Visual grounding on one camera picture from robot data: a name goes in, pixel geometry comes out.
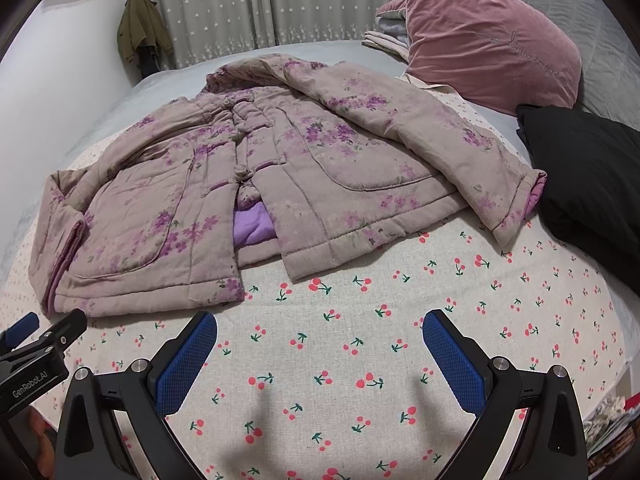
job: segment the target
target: jacket pocket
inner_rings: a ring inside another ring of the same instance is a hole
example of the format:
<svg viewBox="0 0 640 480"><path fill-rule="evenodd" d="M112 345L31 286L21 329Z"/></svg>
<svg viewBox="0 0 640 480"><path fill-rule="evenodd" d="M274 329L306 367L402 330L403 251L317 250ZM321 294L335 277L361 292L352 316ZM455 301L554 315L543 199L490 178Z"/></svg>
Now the jacket pocket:
<svg viewBox="0 0 640 480"><path fill-rule="evenodd" d="M69 267L77 277L137 270L159 256L191 173L193 149L175 139L149 151L105 184L88 207L88 234Z"/></svg>
<svg viewBox="0 0 640 480"><path fill-rule="evenodd" d="M439 174L404 146L381 139L337 116L302 117L294 126L315 162L331 180L346 189L391 189Z"/></svg>

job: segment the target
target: blue gripper pad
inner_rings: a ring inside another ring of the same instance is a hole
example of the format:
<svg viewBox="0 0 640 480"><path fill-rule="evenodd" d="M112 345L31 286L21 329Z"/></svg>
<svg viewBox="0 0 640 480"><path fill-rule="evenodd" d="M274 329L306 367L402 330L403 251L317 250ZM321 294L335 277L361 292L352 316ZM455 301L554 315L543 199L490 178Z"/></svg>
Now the blue gripper pad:
<svg viewBox="0 0 640 480"><path fill-rule="evenodd" d="M39 327L40 320L37 314L30 312L6 329L6 332L4 332L4 343L7 348L18 348L20 343L33 334Z"/></svg>
<svg viewBox="0 0 640 480"><path fill-rule="evenodd" d="M456 396L460 408L479 416L486 404L484 381L433 312L424 317L422 337Z"/></svg>
<svg viewBox="0 0 640 480"><path fill-rule="evenodd" d="M216 319L207 313L156 381L156 410L161 416L172 415L180 409L217 336Z"/></svg>

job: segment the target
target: gray quilted headboard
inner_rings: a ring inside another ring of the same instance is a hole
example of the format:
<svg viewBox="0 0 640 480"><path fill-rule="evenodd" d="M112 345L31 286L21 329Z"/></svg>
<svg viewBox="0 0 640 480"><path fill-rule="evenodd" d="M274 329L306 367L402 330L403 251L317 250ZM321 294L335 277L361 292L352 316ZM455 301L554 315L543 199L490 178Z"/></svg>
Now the gray quilted headboard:
<svg viewBox="0 0 640 480"><path fill-rule="evenodd" d="M640 56L601 0L523 0L564 30L582 55L577 107L640 130Z"/></svg>

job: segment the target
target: floral padded jacket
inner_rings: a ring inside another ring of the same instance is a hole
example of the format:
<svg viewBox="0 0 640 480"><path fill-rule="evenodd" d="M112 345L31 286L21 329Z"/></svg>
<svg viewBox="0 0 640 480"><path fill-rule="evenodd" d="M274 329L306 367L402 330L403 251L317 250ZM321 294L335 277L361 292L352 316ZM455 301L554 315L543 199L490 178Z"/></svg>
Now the floral padded jacket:
<svg viewBox="0 0 640 480"><path fill-rule="evenodd" d="M31 284L47 314L241 300L239 267L280 255L299 279L467 205L504 245L545 178L406 82L346 62L240 60L92 166L47 179ZM234 208L260 200L277 239L234 250Z"/></svg>

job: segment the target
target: white wall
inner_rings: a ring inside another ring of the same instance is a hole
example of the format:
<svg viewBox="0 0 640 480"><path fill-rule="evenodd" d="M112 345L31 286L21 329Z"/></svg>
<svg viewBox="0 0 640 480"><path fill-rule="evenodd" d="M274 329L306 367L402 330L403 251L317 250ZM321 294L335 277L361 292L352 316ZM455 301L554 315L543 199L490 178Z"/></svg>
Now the white wall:
<svg viewBox="0 0 640 480"><path fill-rule="evenodd" d="M0 62L0 255L47 174L137 82L116 46L125 1L43 0Z"/></svg>

